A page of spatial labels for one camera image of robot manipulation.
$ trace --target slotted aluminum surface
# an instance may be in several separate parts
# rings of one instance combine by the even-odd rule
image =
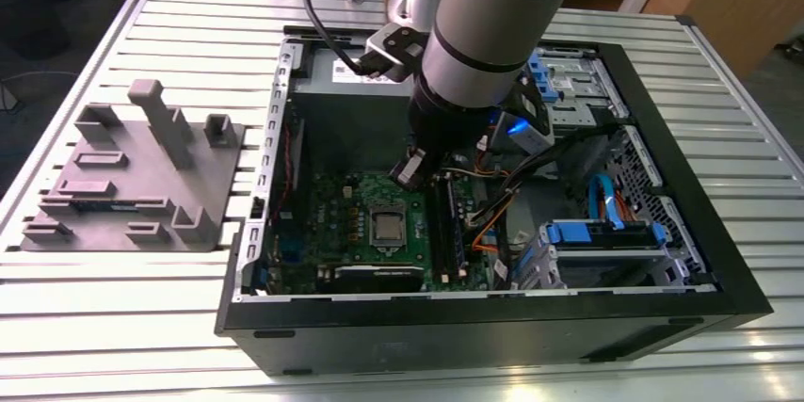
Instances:
[[[382,3],[314,0],[330,26],[382,24]],[[246,146],[226,217],[249,211],[285,24],[308,24],[301,0],[128,0],[0,204],[0,396],[32,399],[176,395],[225,400],[786,400],[804,394],[804,188],[801,165],[733,85],[694,29],[673,18],[562,10],[546,39],[621,44],[697,172],[776,313],[700,335],[636,362],[268,378],[212,334],[228,246],[212,253],[30,253],[21,219],[77,141],[76,106],[112,103],[141,118],[125,91],[157,78],[188,121],[226,113]]]

